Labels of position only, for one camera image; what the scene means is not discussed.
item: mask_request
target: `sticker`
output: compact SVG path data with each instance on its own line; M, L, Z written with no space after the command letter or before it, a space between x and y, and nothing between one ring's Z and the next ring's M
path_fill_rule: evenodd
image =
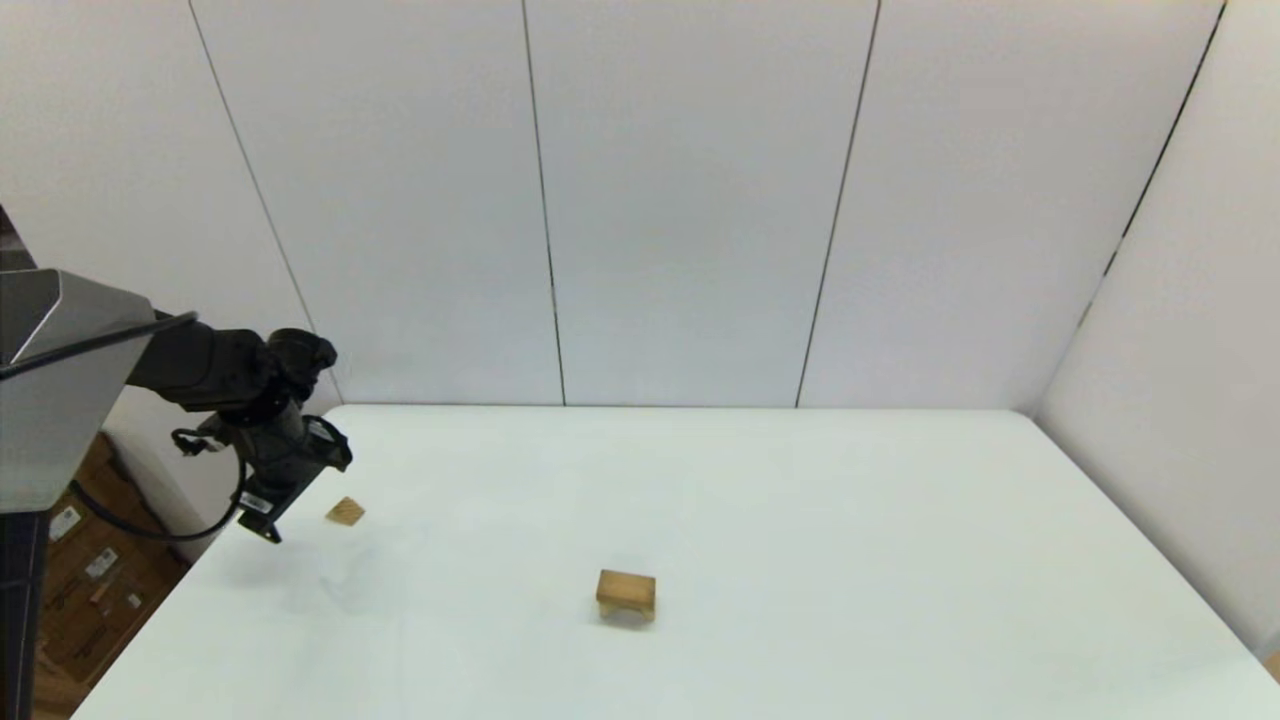
M307 425L307 430L320 439L333 442L333 436L329 434L329 430L324 429L324 425L321 425L320 423L311 423L310 425Z
M116 555L115 551L109 547L104 550L101 555L95 557L93 561L90 562L87 568L84 568L84 571L88 574L90 578L93 578L96 580L101 578L104 573L110 570L111 565L115 565L115 561L120 556Z
M268 512L270 512L271 509L275 507L270 502L262 500L261 497L259 497L259 496L256 496L256 495L253 495L251 492L243 492L243 493L241 493L241 505L243 505L244 507L248 507L250 510L257 510L259 512L262 512L264 515L268 514Z
M49 542L58 542L81 521L79 512L70 505L49 520Z

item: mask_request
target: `black cable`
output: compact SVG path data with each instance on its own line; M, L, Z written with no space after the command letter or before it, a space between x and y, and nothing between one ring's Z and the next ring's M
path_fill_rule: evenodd
M127 342L134 338L152 336L168 329L186 325L188 323L195 323L197 316L198 315L193 311L183 313L182 315L161 318L154 323L147 323L145 325L132 327L114 333L106 333L97 337L91 337L88 340L82 340L79 342L73 342L70 345L50 350L49 352L41 352L35 357L27 357L26 360L19 360L12 365L0 368L0 380L8 380L9 378L14 378L23 373L29 373L32 370L37 370L51 363L67 360L68 357L76 357L77 355L83 355L86 352L101 350L111 345L119 345L122 342Z
M119 529L122 529L122 530L124 530L124 532L127 532L129 534L138 536L138 537L147 538L147 539L161 541L161 542L189 542L189 541L196 541L196 539L200 539L200 538L206 538L206 537L216 533L218 530L225 528L227 523L230 523L232 518L236 516L236 511L239 510L239 498L244 493L244 484L248 482L248 465L244 462L243 457L238 457L238 460L239 460L239 479L236 483L236 492L232 493L232 505L230 505L230 507L227 509L227 514L224 514L221 516L221 519L218 520L216 523L214 523L211 527L205 528L204 530L200 530L198 533L191 533L191 534L186 534L186 536L170 536L168 533L154 533L151 530L146 530L143 528L133 525L133 524L131 524L131 523L128 523L125 520L119 519L118 516L115 516L106 507L102 507L102 505L99 501L93 500L92 497L90 497L90 495L87 492L84 492L84 488L81 487L81 484L78 482L72 480L70 488L72 488L72 493L74 493L76 497L78 497L79 501L83 502L86 507L88 507L90 510L92 510L95 515L97 515L99 518L101 518L102 520L105 520L106 524L109 524L109 525L114 525L114 527L116 527L116 528L119 528Z

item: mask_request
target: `white backdrop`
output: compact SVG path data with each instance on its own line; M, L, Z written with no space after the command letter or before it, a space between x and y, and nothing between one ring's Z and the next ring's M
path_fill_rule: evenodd
M1025 409L1217 8L12 1L0 204L44 265L330 337L319 409ZM108 425L184 523L232 475L192 420Z
M1280 652L1280 5L1233 0L1038 420Z

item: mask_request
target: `wooden cube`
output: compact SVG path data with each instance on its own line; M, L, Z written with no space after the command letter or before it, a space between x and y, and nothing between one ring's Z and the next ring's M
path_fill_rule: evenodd
M338 501L338 505L333 506L325 518L338 523L339 525L355 525L361 518L365 516L365 509L360 506L358 502L344 497Z
M600 583L595 585L595 601L600 603L600 618L608 618L614 610L635 610L645 620L654 618L654 602L658 596L658 580L645 575L600 570Z

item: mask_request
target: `table surface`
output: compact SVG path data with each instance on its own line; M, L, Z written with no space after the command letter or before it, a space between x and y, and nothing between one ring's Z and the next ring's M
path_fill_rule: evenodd
M1280 688L1011 413L344 406L76 720L1275 720ZM343 496L367 514L324 519ZM602 620L600 569L658 579Z

